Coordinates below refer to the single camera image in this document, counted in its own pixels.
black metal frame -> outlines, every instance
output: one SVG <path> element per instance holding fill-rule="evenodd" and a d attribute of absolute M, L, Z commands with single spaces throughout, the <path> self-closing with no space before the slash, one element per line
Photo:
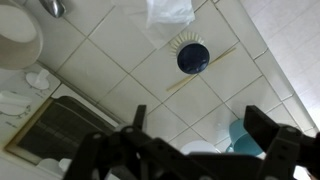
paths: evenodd
<path fill-rule="evenodd" d="M 139 106 L 134 125 L 109 137 L 102 132 L 87 135 L 64 180 L 104 179 L 110 169 L 120 179 L 289 180 L 296 164 L 319 175 L 320 136 L 280 127 L 255 106 L 247 106 L 244 126 L 266 152 L 265 160 L 232 153 L 185 156 L 141 131 L 145 111 L 146 106 Z"/>

metal fixture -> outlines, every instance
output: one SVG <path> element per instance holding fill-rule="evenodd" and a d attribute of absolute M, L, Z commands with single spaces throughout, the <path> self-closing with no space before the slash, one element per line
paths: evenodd
<path fill-rule="evenodd" d="M 40 0 L 40 2 L 48 13 L 55 18 L 59 18 L 66 13 L 66 8 L 62 0 Z"/>

teal object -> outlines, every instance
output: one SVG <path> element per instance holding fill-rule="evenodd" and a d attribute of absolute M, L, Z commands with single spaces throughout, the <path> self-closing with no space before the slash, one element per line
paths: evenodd
<path fill-rule="evenodd" d="M 233 149 L 235 153 L 257 156 L 263 151 L 244 129 L 243 122 L 243 119 L 238 119 L 229 126 L 231 144 L 226 149 L 226 152 L 230 152 Z"/>

tiled wall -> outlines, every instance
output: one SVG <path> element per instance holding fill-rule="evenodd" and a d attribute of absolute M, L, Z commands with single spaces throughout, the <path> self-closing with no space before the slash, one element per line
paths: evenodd
<path fill-rule="evenodd" d="M 146 132 L 152 136 L 176 147 L 205 139 L 223 149 L 229 124 L 243 118 L 248 104 L 303 131 L 314 127 L 238 1 L 193 0 L 196 20 L 185 31 L 205 39 L 211 59 L 236 50 L 172 91 L 166 89 L 187 75 L 178 69 L 169 45 L 155 50 L 109 0 L 64 2 L 69 12 L 60 19 L 38 0 L 24 3 L 43 29 L 39 61 L 126 122 L 138 104 L 147 104 Z"/>
<path fill-rule="evenodd" d="M 241 0 L 317 126 L 320 126 L 320 2 Z"/>

wooden stick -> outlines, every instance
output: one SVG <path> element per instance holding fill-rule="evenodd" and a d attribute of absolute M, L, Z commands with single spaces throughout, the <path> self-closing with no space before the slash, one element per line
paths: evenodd
<path fill-rule="evenodd" d="M 217 62 L 218 60 L 222 59 L 223 57 L 225 57 L 226 55 L 230 54 L 231 52 L 233 52 L 234 50 L 236 50 L 236 48 L 232 48 L 229 51 L 226 51 L 224 53 L 222 53 L 219 57 L 217 57 L 215 60 L 213 60 L 211 63 L 208 64 L 207 67 L 211 66 L 213 63 Z M 181 81 L 179 81 L 178 83 L 172 85 L 171 87 L 169 87 L 167 89 L 167 91 L 171 91 L 172 89 L 177 89 L 179 90 L 180 88 L 182 88 L 184 85 L 186 85 L 187 83 L 189 83 L 192 79 L 194 79 L 196 76 L 198 76 L 198 74 L 193 74 L 190 75 L 184 79 L 182 79 Z"/>

